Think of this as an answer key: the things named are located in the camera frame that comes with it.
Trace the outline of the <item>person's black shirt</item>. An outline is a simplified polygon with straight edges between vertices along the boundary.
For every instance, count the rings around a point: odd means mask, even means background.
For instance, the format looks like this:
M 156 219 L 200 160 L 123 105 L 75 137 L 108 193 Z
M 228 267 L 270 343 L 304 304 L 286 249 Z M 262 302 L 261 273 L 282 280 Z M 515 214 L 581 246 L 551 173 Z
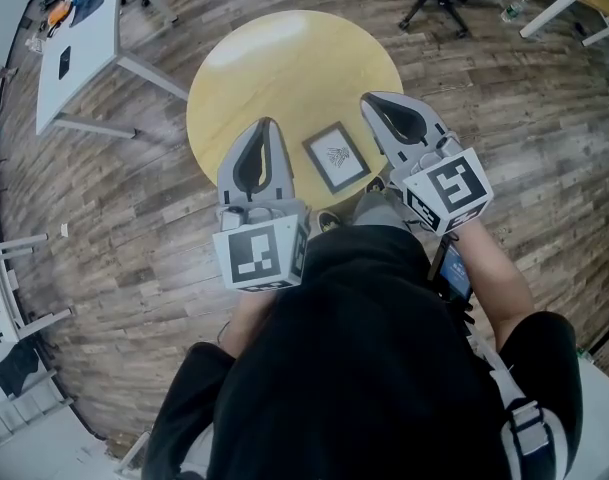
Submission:
M 564 477 L 583 423 L 571 324 L 535 308 L 491 365 L 428 272 L 400 229 L 315 237 L 239 357 L 188 351 L 142 480 Z

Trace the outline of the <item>black waist-worn screen device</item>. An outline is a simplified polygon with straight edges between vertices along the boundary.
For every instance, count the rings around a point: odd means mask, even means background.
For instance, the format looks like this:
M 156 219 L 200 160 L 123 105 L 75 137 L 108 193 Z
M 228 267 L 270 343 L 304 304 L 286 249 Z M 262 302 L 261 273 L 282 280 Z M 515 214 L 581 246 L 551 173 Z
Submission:
M 428 281 L 445 301 L 460 306 L 469 304 L 472 286 L 452 238 L 444 236 L 441 239 L 429 269 Z

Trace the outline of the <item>grey step ladder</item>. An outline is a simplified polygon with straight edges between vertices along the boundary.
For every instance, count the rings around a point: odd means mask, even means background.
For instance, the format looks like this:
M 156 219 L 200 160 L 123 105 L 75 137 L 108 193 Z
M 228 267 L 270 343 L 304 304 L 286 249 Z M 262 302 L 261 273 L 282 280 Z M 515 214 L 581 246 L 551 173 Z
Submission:
M 0 448 L 73 404 L 56 386 L 57 369 L 31 374 L 19 396 L 0 403 Z

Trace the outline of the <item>person's right forearm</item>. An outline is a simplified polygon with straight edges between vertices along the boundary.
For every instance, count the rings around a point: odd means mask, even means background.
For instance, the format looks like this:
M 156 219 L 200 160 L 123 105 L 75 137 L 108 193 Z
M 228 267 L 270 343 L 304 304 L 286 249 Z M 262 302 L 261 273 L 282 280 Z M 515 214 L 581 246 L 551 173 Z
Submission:
M 456 230 L 458 250 L 473 292 L 501 350 L 513 330 L 536 312 L 530 288 L 479 219 Z

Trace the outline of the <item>dark framed picture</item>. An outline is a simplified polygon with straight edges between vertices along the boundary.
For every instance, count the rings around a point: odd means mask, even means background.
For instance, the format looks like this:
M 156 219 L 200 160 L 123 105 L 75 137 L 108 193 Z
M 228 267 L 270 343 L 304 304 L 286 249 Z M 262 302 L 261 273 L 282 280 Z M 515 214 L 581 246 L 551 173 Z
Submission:
M 341 122 L 309 137 L 303 142 L 303 147 L 331 194 L 348 188 L 371 173 Z

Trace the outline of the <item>orange object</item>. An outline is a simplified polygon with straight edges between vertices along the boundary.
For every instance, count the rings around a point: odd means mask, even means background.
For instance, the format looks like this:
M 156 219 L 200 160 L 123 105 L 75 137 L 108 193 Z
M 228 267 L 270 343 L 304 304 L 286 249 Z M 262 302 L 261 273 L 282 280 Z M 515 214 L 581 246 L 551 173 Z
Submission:
M 72 4 L 70 0 L 59 1 L 50 11 L 47 22 L 49 26 L 55 26 L 65 20 L 70 14 Z

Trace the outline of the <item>clear water bottle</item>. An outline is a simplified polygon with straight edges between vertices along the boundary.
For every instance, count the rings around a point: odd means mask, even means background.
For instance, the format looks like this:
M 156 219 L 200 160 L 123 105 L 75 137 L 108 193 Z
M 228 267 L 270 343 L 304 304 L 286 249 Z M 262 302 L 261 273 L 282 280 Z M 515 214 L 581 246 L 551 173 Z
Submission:
M 524 10 L 524 7 L 528 4 L 529 0 L 514 0 L 507 5 L 500 14 L 500 19 L 504 23 L 514 21 Z

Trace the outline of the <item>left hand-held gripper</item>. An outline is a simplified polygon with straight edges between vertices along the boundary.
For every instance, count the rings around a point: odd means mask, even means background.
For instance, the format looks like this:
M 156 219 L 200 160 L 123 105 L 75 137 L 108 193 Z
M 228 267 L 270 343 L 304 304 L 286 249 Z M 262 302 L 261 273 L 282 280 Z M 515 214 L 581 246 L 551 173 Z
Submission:
M 226 288 L 262 293 L 301 284 L 310 234 L 307 205 L 277 122 L 262 117 L 234 141 L 217 172 L 220 230 L 213 243 Z M 258 205 L 230 205 L 259 202 Z

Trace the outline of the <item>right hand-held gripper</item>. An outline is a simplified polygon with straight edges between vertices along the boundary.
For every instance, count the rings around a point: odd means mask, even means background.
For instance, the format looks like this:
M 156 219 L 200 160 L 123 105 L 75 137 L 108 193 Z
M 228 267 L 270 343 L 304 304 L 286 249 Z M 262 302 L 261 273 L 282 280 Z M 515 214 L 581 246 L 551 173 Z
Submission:
M 367 92 L 360 108 L 380 153 L 395 168 L 390 178 L 403 203 L 428 230 L 443 236 L 486 210 L 494 193 L 477 154 L 443 139 L 449 129 L 430 105 L 401 93 Z

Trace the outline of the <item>person's left forearm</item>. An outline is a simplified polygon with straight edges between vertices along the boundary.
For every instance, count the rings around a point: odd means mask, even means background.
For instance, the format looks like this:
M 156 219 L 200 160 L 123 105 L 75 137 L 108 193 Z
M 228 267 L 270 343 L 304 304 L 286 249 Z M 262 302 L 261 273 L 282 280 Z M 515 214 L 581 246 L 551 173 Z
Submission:
M 243 293 L 223 334 L 221 346 L 237 358 L 253 341 L 277 298 L 276 291 Z

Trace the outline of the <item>person's grey trousers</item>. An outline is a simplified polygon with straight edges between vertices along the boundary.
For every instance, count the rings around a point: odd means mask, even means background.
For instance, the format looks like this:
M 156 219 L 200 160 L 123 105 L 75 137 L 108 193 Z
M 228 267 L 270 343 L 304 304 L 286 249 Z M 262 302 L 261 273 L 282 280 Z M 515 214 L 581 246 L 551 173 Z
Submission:
M 353 213 L 352 225 L 384 226 L 411 232 L 398 207 L 379 191 L 371 191 L 361 197 Z

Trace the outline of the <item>person's left shoe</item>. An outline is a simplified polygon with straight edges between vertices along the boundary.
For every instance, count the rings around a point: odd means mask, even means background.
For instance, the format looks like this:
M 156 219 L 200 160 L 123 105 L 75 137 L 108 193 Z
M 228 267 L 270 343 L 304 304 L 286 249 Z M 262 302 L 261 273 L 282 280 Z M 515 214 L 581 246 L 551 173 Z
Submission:
M 321 233 L 326 233 L 343 226 L 342 220 L 329 210 L 321 210 L 317 214 L 317 224 Z

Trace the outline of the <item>black cloth bag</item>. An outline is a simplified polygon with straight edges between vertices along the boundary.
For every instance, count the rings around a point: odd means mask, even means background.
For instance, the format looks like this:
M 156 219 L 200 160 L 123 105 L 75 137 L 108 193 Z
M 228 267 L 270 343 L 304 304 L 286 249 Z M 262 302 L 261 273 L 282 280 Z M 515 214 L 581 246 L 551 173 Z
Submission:
M 19 397 L 27 377 L 38 371 L 39 357 L 32 343 L 19 342 L 0 362 L 0 388 L 6 397 Z

